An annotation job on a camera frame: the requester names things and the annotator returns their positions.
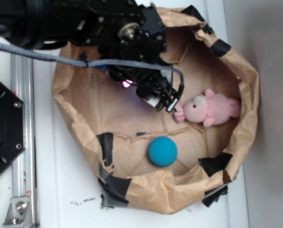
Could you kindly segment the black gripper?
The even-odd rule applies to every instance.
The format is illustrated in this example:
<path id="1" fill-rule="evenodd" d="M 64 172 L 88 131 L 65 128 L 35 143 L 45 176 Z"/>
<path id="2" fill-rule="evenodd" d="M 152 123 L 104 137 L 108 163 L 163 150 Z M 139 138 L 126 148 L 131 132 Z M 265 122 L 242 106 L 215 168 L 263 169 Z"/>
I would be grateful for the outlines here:
<path id="1" fill-rule="evenodd" d="M 155 108 L 172 112 L 179 101 L 177 91 L 173 89 L 172 65 L 159 56 L 142 60 L 139 65 L 108 65 L 110 77 L 119 83 L 136 86 L 136 94 L 143 102 Z"/>

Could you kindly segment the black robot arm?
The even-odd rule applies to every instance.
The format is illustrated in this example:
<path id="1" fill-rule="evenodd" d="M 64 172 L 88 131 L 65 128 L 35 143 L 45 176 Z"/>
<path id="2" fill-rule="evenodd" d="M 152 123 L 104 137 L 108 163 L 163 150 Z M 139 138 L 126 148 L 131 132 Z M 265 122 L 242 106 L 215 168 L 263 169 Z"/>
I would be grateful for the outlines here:
<path id="1" fill-rule="evenodd" d="M 59 59 L 73 66 L 103 68 L 123 85 L 136 86 L 150 106 L 171 112 L 183 85 L 172 86 L 173 68 L 160 55 L 167 50 L 166 28 L 154 6 L 133 0 L 0 0 L 0 37 L 8 52 L 30 57 L 72 43 L 97 46 L 99 61 Z"/>

